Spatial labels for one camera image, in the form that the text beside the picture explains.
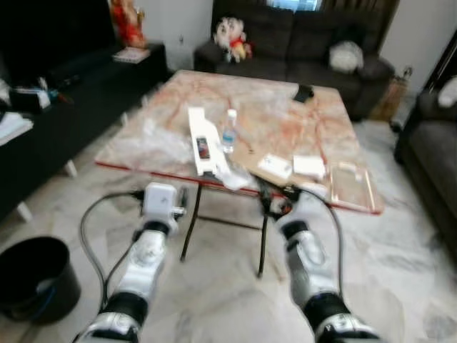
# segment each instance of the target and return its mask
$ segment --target metal table leg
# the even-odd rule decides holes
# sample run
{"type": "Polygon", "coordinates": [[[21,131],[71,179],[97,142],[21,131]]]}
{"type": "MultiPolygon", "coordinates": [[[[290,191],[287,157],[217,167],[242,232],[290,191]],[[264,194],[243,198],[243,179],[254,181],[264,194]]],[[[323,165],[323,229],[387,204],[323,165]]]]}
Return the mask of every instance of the metal table leg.
{"type": "Polygon", "coordinates": [[[265,263],[265,246],[266,246],[266,228],[268,226],[268,216],[263,217],[263,224],[262,224],[262,240],[261,240],[261,248],[260,248],[260,263],[258,265],[258,274],[257,277],[259,279],[263,276],[263,264],[265,263]]]}
{"type": "Polygon", "coordinates": [[[199,216],[199,207],[200,207],[200,198],[201,198],[201,190],[203,189],[202,184],[199,184],[197,189],[197,198],[195,201],[194,213],[192,214],[191,225],[189,226],[189,230],[187,230],[186,240],[184,241],[183,251],[181,253],[181,262],[184,262],[186,259],[187,248],[189,246],[189,242],[191,240],[192,231],[194,230],[195,221],[199,216]]]}

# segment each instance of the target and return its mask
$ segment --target white wall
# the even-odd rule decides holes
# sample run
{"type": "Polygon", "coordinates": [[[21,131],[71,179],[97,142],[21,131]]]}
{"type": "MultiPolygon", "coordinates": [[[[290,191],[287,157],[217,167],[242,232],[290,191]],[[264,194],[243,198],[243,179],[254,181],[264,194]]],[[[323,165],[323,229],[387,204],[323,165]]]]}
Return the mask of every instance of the white wall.
{"type": "Polygon", "coordinates": [[[381,56],[398,74],[414,68],[410,91],[419,91],[440,59],[456,29],[456,0],[400,0],[381,56]]]}
{"type": "Polygon", "coordinates": [[[190,69],[194,49],[210,38],[213,0],[136,0],[136,5],[146,12],[147,39],[165,43],[169,68],[190,69]]]}

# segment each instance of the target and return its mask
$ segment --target water bottle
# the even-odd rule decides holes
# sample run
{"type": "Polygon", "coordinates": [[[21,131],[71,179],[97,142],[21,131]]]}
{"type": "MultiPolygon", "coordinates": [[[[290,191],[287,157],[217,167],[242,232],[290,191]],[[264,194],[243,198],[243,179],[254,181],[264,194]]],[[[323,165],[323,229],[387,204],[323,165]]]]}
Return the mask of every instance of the water bottle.
{"type": "Polygon", "coordinates": [[[224,124],[224,130],[222,131],[222,150],[226,154],[233,152],[233,147],[235,146],[236,138],[236,111],[234,109],[229,109],[227,111],[227,118],[224,124]]]}

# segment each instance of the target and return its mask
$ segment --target black bucket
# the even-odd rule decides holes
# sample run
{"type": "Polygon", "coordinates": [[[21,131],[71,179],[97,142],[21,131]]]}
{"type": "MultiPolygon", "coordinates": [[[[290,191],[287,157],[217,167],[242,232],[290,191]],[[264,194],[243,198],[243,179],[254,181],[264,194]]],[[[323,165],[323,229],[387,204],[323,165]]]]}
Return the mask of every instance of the black bucket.
{"type": "Polygon", "coordinates": [[[52,237],[18,243],[0,255],[0,310],[10,319],[48,324],[76,305],[81,287],[66,245],[52,237]]]}

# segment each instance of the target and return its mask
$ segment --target dark gray sofa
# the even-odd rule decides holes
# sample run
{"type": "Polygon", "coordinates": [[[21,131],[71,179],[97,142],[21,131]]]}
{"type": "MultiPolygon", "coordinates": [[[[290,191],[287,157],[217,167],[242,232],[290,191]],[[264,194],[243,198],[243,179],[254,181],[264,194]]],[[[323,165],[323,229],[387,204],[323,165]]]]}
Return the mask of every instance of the dark gray sofa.
{"type": "Polygon", "coordinates": [[[423,92],[400,133],[395,159],[408,171],[457,261],[457,104],[423,92]]]}
{"type": "Polygon", "coordinates": [[[297,11],[268,6],[215,2],[213,24],[225,15],[244,20],[254,57],[239,64],[224,61],[223,52],[208,41],[194,52],[194,68],[219,74],[291,81],[339,90],[352,120],[367,117],[394,74],[378,57],[381,17],[377,13],[297,11]],[[327,53],[337,30],[357,24],[366,30],[361,48],[365,67],[352,75],[332,71],[327,53]]]}

